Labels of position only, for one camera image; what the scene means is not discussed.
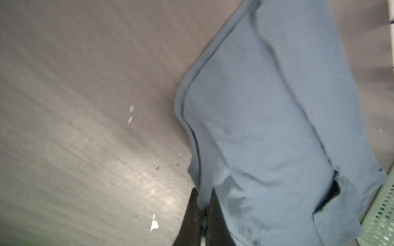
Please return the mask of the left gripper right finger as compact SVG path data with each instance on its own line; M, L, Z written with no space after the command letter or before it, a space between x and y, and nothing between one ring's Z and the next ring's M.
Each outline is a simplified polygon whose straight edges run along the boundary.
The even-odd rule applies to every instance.
M205 241L207 246L235 246L227 228L215 189L212 190L210 203L206 209L206 219Z

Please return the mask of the grey blue t shirt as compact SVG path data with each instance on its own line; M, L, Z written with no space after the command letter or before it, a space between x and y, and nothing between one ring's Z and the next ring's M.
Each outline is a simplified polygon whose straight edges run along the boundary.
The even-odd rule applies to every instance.
M328 1L245 1L180 84L206 213L237 246L343 246L385 183Z

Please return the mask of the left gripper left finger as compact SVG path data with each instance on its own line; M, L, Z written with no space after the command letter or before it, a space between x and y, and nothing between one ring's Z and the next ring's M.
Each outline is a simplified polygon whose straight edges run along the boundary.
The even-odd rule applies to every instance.
M173 246L200 246L202 238L202 213L197 204L198 192L193 188L179 233Z

